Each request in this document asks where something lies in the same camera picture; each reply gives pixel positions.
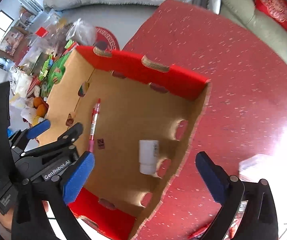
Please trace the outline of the person's left hand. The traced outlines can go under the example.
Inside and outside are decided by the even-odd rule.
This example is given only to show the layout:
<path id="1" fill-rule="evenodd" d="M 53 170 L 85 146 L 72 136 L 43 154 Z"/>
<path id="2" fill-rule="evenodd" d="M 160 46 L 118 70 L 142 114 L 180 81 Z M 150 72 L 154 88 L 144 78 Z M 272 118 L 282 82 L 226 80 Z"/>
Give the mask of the person's left hand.
<path id="1" fill-rule="evenodd" d="M 14 209 L 10 208 L 4 215 L 0 212 L 0 232 L 11 233 Z"/>

